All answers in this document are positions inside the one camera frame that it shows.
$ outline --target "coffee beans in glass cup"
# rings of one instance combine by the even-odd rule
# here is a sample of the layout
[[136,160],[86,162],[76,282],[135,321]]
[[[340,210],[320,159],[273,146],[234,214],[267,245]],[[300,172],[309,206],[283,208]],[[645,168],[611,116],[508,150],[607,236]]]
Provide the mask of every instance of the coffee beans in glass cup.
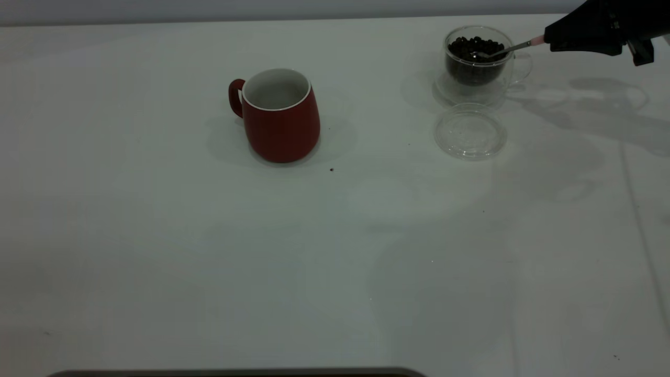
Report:
[[446,102],[491,105],[511,84],[528,76],[533,67],[528,54],[509,52],[490,58],[473,54],[492,54],[512,45],[504,33],[486,26],[464,26],[450,32],[442,45],[445,69],[435,80]]
[[495,80],[500,72],[503,71],[501,64],[495,64],[502,59],[505,59],[506,54],[492,56],[490,58],[483,58],[477,55],[477,52],[484,52],[493,55],[498,51],[505,49],[505,46],[494,40],[483,40],[481,37],[465,38],[458,37],[447,46],[451,52],[459,60],[447,57],[447,69],[454,78],[463,85],[471,87],[478,87],[486,85]]
[[509,46],[509,38],[492,28],[466,26],[456,29],[444,41],[447,71],[460,84],[469,87],[486,85],[500,76],[505,63],[513,54],[483,58],[474,53],[485,52],[491,55]]

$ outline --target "white table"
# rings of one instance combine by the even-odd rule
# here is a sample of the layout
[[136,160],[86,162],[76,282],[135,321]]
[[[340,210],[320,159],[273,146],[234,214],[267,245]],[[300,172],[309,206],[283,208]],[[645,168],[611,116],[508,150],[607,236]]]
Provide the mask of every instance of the white table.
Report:
[[[433,140],[447,32],[521,41],[559,17],[1,29],[0,375],[667,376],[665,43],[638,68],[530,50],[500,156]],[[274,66],[322,115],[285,167],[226,98]]]

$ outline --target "red mug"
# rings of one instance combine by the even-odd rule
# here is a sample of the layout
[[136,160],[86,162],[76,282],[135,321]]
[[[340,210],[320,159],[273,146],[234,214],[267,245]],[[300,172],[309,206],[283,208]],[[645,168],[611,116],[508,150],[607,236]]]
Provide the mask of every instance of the red mug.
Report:
[[[238,91],[242,91],[242,101]],[[307,156],[319,140],[321,123],[311,82],[300,72],[276,68],[228,87],[232,110],[245,122],[251,147],[270,162]]]

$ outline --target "spoon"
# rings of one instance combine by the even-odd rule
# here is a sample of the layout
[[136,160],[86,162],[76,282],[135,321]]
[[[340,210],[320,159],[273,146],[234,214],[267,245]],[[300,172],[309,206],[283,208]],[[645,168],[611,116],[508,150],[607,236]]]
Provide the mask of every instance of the spoon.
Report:
[[535,37],[532,40],[529,40],[528,42],[523,42],[522,44],[517,44],[516,46],[505,48],[504,50],[500,50],[500,51],[496,52],[495,54],[489,55],[486,52],[475,51],[475,52],[472,53],[472,56],[475,57],[475,58],[477,56],[479,56],[481,58],[487,59],[487,58],[492,58],[493,56],[496,56],[496,55],[506,54],[507,52],[520,50],[522,48],[526,48],[526,47],[530,47],[530,46],[537,46],[539,44],[544,44],[544,36]]

